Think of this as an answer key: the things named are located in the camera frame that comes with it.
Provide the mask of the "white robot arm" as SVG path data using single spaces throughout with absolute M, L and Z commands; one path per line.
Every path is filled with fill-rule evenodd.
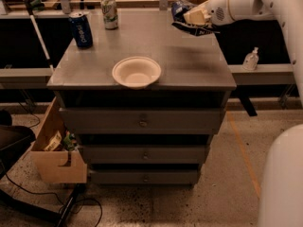
M 276 20 L 290 62 L 237 71 L 238 82 L 294 84 L 303 101 L 303 0 L 208 0 L 183 17 L 194 29 L 242 20 Z M 258 227 L 303 227 L 303 125 L 287 129 L 273 142 L 263 171 Z

